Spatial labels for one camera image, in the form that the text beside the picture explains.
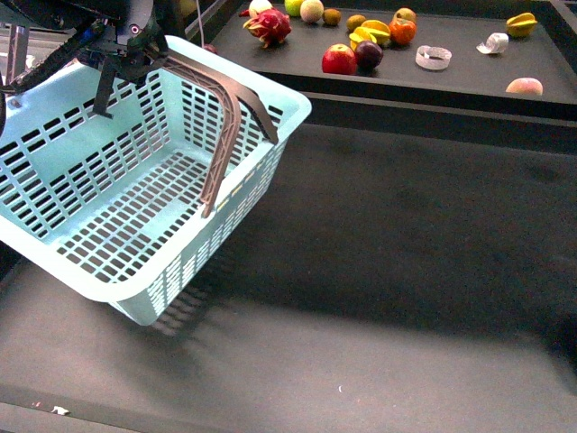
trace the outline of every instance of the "basket handle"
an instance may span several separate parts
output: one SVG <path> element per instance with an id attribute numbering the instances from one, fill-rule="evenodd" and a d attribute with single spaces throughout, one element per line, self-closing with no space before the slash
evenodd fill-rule
<path id="1" fill-rule="evenodd" d="M 215 205 L 243 118 L 239 99 L 244 102 L 259 127 L 273 143 L 279 140 L 277 129 L 258 96 L 238 81 L 173 50 L 169 51 L 169 56 L 162 67 L 212 92 L 223 108 L 223 127 L 218 136 L 215 155 L 210 162 L 205 185 L 200 193 L 200 200 L 205 203 L 202 216 L 208 217 Z"/>

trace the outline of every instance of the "black surface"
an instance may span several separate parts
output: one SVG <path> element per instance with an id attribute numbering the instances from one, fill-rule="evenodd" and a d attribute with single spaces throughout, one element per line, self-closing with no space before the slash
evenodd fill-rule
<path id="1" fill-rule="evenodd" d="M 418 3 L 419 7 L 426 10 L 427 14 L 419 15 L 419 23 L 424 19 L 432 19 L 433 21 L 430 23 L 438 19 L 446 20 L 448 23 L 458 23 L 456 27 L 474 23 L 474 25 L 467 27 L 463 34 L 453 32 L 455 25 L 450 25 L 448 27 L 439 26 L 439 28 L 434 28 L 430 35 L 431 40 L 438 40 L 437 34 L 442 34 L 445 46 L 455 45 L 458 47 L 458 53 L 462 54 L 461 51 L 466 52 L 462 60 L 474 59 L 474 56 L 477 56 L 474 62 L 457 60 L 457 64 L 459 61 L 462 61 L 463 64 L 466 63 L 464 65 L 466 70 L 458 75 L 457 80 L 451 81 L 449 87 L 444 86 L 442 83 L 437 83 L 435 80 L 442 79 L 439 77 L 449 77 L 449 75 L 453 74 L 450 72 L 450 70 L 453 70 L 451 66 L 445 71 L 435 73 L 422 70 L 414 62 L 414 52 L 411 53 L 410 51 L 416 49 L 417 39 L 423 36 L 424 31 L 421 29 L 419 29 L 417 37 L 411 45 L 412 50 L 410 47 L 405 51 L 386 50 L 385 61 L 377 68 L 377 75 L 380 75 L 379 71 L 381 69 L 385 70 L 386 72 L 382 75 L 387 75 L 387 79 L 322 73 L 320 59 L 324 50 L 334 43 L 332 38 L 338 34 L 339 38 L 344 38 L 344 41 L 348 42 L 344 30 L 338 33 L 339 29 L 344 29 L 343 22 L 339 28 L 332 29 L 323 25 L 306 25 L 298 18 L 293 19 L 292 23 L 295 30 L 287 38 L 286 43 L 274 50 L 262 50 L 260 43 L 242 29 L 243 18 L 239 18 L 237 14 L 246 7 L 246 5 L 243 5 L 234 13 L 230 11 L 228 14 L 222 13 L 214 20 L 210 20 L 206 23 L 206 32 L 210 34 L 209 40 L 218 45 L 219 52 L 223 53 L 222 55 L 225 57 L 229 57 L 235 62 L 301 92 L 316 92 L 343 97 L 370 97 L 383 101 L 478 110 L 490 114 L 533 116 L 562 121 L 577 119 L 577 105 L 574 104 L 574 83 L 577 74 L 577 64 L 575 63 L 577 53 L 574 47 L 577 46 L 575 45 L 577 43 L 577 24 L 571 24 L 567 21 L 573 17 L 564 5 L 553 7 L 548 2 L 527 2 L 527 4 L 509 2 L 499 10 L 495 7 L 496 2 L 470 2 L 465 5 L 466 7 L 463 7 L 460 14 L 455 16 L 456 11 L 450 5 L 447 6 L 447 2 L 429 4 L 428 9 L 425 4 L 421 3 Z M 348 3 L 338 2 L 332 6 L 339 7 L 339 5 L 348 5 Z M 394 10 L 393 8 L 396 7 L 396 5 L 390 5 L 389 2 L 379 3 L 381 8 L 386 5 L 391 7 L 390 10 Z M 281 10 L 283 9 L 282 5 L 277 5 L 277 7 Z M 507 13 L 507 16 L 510 16 L 513 13 L 510 7 L 523 8 L 517 9 L 516 12 L 535 9 L 533 12 L 536 13 L 539 19 L 543 20 L 541 24 L 546 28 L 546 31 L 538 26 L 535 34 L 530 38 L 523 41 L 514 41 L 511 44 L 514 47 L 511 53 L 515 53 L 515 50 L 523 47 L 524 56 L 520 59 L 521 61 L 517 63 L 510 62 L 508 64 L 510 70 L 503 69 L 499 65 L 499 69 L 493 70 L 492 74 L 487 74 L 485 73 L 487 70 L 481 65 L 490 68 L 490 66 L 497 64 L 497 61 L 504 60 L 507 56 L 510 56 L 511 53 L 504 53 L 500 56 L 501 58 L 499 56 L 487 58 L 487 56 L 478 53 L 474 47 L 481 41 L 485 41 L 489 34 L 493 32 L 490 29 L 492 24 L 500 23 L 499 27 L 502 27 L 504 23 L 503 14 Z M 359 11 L 360 9 L 353 9 L 350 13 Z M 451 16 L 432 16 L 432 13 Z M 385 13 L 372 10 L 368 14 L 373 17 Z M 481 31 L 483 26 L 487 27 L 485 29 L 486 32 Z M 553 44 L 550 36 L 554 38 L 556 45 Z M 539 51 L 539 56 L 533 55 L 528 50 L 528 48 L 532 47 L 532 42 L 535 40 L 542 42 L 536 48 L 536 51 Z M 390 61 L 388 54 L 394 54 L 397 60 L 402 61 Z M 406 62 L 407 65 L 410 64 L 410 68 L 402 68 L 403 62 Z M 560 77 L 559 81 L 563 82 L 563 84 L 559 87 L 558 82 L 552 82 L 552 87 L 546 86 L 543 97 L 507 94 L 504 91 L 507 84 L 512 79 L 519 78 L 519 76 L 512 76 L 516 74 L 516 71 L 519 73 L 521 71 L 527 72 L 527 67 L 535 68 L 531 70 L 533 74 L 536 74 L 538 69 L 546 70 L 547 81 Z M 413 75 L 420 77 L 417 82 L 411 80 Z M 509 78 L 508 75 L 511 75 L 511 78 L 505 82 L 505 78 Z M 423 84 L 423 79 L 426 81 L 431 80 L 433 84 Z M 488 86 L 484 80 L 490 83 L 498 83 L 502 86 L 496 88 L 497 84 L 491 84 L 489 86 L 495 88 L 483 88 L 483 86 Z M 368 129 L 379 130 L 375 123 Z"/>
<path id="2" fill-rule="evenodd" d="M 20 254 L 0 242 L 0 281 L 13 269 L 20 258 Z"/>
<path id="3" fill-rule="evenodd" d="M 213 44 L 218 47 L 222 57 L 248 69 L 322 76 L 321 59 L 325 50 L 335 43 L 349 45 L 344 25 L 349 16 L 364 14 L 368 18 L 389 23 L 393 15 L 393 12 L 347 9 L 341 12 L 343 20 L 337 27 L 305 24 L 302 20 L 292 19 L 293 31 L 287 41 L 267 50 L 243 29 L 246 18 L 234 16 L 213 40 Z M 371 78 L 383 84 L 505 96 L 505 89 L 512 80 L 533 77 L 543 83 L 543 99 L 577 102 L 577 75 L 541 25 L 536 27 L 530 38 L 511 40 L 502 55 L 485 56 L 476 50 L 475 47 L 485 42 L 490 34 L 504 31 L 502 20 L 419 15 L 415 39 L 408 47 L 385 50 L 383 60 L 372 72 Z M 421 69 L 415 63 L 416 49 L 420 45 L 440 46 L 449 50 L 453 54 L 449 68 L 442 72 Z"/>
<path id="4" fill-rule="evenodd" d="M 577 313 L 576 167 L 303 125 L 155 326 L 25 267 L 0 400 L 145 433 L 572 431 L 536 336 Z"/>
<path id="5" fill-rule="evenodd" d="M 365 131 L 410 134 L 463 143 L 478 143 L 539 152 L 577 153 L 577 125 L 536 121 L 518 116 L 498 116 L 470 110 L 386 103 L 372 99 L 329 98 L 307 94 L 313 110 L 310 124 Z"/>

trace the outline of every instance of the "plastic basket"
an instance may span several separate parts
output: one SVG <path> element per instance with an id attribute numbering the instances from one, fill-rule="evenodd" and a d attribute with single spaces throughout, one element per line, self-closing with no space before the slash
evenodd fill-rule
<path id="1" fill-rule="evenodd" d="M 186 41 L 169 46 L 255 91 L 279 142 L 246 107 L 214 210 L 199 194 L 223 123 L 205 88 L 158 70 L 114 83 L 113 119 L 92 113 L 100 74 L 75 65 L 8 104 L 0 140 L 0 239 L 81 295 L 155 321 L 270 184 L 309 101 Z"/>

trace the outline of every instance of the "white tape roll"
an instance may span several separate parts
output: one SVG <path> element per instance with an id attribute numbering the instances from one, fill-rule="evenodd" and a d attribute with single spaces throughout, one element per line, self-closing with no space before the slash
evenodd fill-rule
<path id="1" fill-rule="evenodd" d="M 417 48 L 415 61 L 421 68 L 442 70 L 449 66 L 452 56 L 453 54 L 445 48 L 421 45 Z"/>
<path id="2" fill-rule="evenodd" d="M 485 43 L 477 45 L 482 54 L 501 54 L 508 47 L 508 36 L 505 33 L 493 33 Z"/>

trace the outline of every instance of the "cable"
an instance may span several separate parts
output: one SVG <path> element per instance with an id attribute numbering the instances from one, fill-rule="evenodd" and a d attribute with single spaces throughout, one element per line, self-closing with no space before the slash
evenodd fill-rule
<path id="1" fill-rule="evenodd" d="M 198 29 L 200 30 L 200 46 L 205 48 L 205 32 L 202 28 L 202 17 L 200 13 L 200 1 L 197 0 Z"/>
<path id="2" fill-rule="evenodd" d="M 0 85 L 4 86 L 4 77 L 0 73 Z M 6 125 L 6 95 L 0 92 L 0 136 L 4 132 L 4 127 Z"/>

